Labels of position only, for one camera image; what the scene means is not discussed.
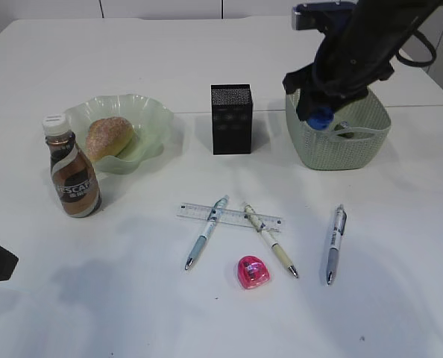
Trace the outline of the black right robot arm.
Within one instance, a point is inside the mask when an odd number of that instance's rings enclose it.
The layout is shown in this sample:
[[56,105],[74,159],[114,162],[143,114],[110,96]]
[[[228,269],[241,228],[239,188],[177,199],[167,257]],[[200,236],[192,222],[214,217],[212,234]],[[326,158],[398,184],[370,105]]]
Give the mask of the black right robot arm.
[[440,1],[364,0],[303,3],[292,8],[292,28],[324,34],[314,61],[286,74],[286,94],[300,93],[298,119],[335,113],[363,99],[375,81],[393,74],[393,57],[406,66],[432,65],[435,46],[419,31]]

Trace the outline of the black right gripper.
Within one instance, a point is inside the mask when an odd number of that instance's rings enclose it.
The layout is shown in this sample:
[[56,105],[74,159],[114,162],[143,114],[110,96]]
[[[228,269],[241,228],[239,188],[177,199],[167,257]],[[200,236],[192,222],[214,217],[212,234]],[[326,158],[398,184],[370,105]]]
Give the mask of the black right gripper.
[[299,91],[296,107],[298,119],[306,122],[319,107],[330,107],[333,113],[367,96],[367,87],[385,81],[394,73],[388,60],[380,65],[362,63],[344,51],[337,51],[337,40],[325,37],[314,61],[283,79],[287,94]]

